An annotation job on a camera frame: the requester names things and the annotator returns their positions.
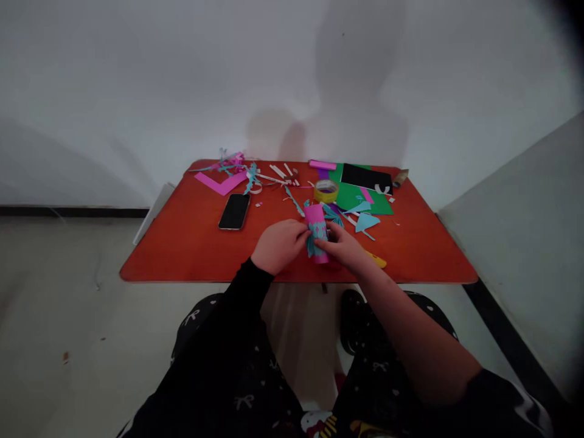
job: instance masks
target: black sleeve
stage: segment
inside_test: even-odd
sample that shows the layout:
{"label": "black sleeve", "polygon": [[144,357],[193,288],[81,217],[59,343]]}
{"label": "black sleeve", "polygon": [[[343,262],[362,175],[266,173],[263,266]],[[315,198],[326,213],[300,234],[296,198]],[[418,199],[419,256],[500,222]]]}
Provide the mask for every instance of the black sleeve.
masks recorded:
{"label": "black sleeve", "polygon": [[273,280],[251,259],[242,264],[217,307],[119,437],[210,436],[225,430],[221,419],[233,403],[244,352]]}
{"label": "black sleeve", "polygon": [[482,370],[455,406],[428,409],[426,432],[437,429],[449,436],[551,437],[547,411],[533,397],[513,383]]}

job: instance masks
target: white wall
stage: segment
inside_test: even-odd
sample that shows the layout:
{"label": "white wall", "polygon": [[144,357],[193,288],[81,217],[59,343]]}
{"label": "white wall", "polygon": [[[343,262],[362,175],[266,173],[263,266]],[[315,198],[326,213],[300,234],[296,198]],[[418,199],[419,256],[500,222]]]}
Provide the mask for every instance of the white wall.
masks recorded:
{"label": "white wall", "polygon": [[4,0],[0,203],[149,206],[220,147],[438,209],[584,106],[535,0]]}
{"label": "white wall", "polygon": [[440,211],[566,398],[584,365],[584,113]]}

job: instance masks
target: blue paper triangle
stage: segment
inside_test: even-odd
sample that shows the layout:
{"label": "blue paper triangle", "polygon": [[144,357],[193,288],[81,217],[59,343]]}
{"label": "blue paper triangle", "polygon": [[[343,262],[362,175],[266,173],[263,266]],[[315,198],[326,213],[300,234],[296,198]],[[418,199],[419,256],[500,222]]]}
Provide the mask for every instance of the blue paper triangle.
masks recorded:
{"label": "blue paper triangle", "polygon": [[361,213],[359,220],[357,221],[357,226],[355,227],[355,232],[364,231],[367,228],[371,228],[373,225],[378,224],[379,222],[381,221],[375,216],[371,216],[368,213]]}
{"label": "blue paper triangle", "polygon": [[371,204],[367,201],[363,201],[361,204],[357,205],[357,207],[353,207],[351,210],[345,211],[345,213],[358,213],[364,210],[371,210]]}

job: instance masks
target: hand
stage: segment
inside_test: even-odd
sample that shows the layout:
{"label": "hand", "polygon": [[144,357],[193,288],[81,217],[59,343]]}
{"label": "hand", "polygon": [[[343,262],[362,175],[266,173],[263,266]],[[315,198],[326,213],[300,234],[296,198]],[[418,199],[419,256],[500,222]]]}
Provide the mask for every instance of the hand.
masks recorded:
{"label": "hand", "polygon": [[296,258],[311,233],[306,224],[294,219],[270,225],[257,241],[251,261],[276,276]]}
{"label": "hand", "polygon": [[363,249],[357,240],[351,236],[342,226],[327,221],[328,242],[315,239],[315,245],[326,251],[331,256],[346,266],[352,273],[357,273],[371,263],[377,266],[373,258]]}

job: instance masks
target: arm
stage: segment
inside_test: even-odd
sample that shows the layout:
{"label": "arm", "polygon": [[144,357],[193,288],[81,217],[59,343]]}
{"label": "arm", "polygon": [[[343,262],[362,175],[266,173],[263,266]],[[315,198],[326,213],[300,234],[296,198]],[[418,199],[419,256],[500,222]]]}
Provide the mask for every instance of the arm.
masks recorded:
{"label": "arm", "polygon": [[120,437],[201,436],[225,427],[246,349],[269,285],[304,247],[310,231],[295,220],[278,222],[260,237],[217,307],[182,348],[156,392]]}
{"label": "arm", "polygon": [[329,223],[319,248],[357,277],[371,309],[396,350],[414,390],[425,402],[422,429],[458,436],[551,436],[546,410],[512,383],[484,370],[422,311],[342,227]]}
{"label": "arm", "polygon": [[316,245],[355,275],[420,399],[436,406],[460,401],[481,365],[416,306],[345,229],[329,226],[336,242],[316,240]]}

